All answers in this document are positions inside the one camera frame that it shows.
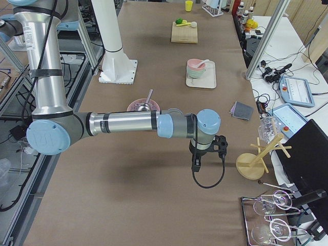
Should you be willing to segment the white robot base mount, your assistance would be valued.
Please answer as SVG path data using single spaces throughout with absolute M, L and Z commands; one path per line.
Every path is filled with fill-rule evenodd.
M 134 83 L 137 60 L 124 53 L 114 1 L 93 0 L 93 10 L 105 49 L 100 83 Z

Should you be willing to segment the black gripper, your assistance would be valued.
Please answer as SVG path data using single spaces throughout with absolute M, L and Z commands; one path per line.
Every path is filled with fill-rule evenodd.
M 192 166 L 191 170 L 192 172 L 199 172 L 201 168 L 201 157 L 204 156 L 208 152 L 214 152 L 214 149 L 212 146 L 208 147 L 207 149 L 200 150 L 196 147 L 194 147 L 191 143 L 189 143 L 189 150 L 192 154 Z

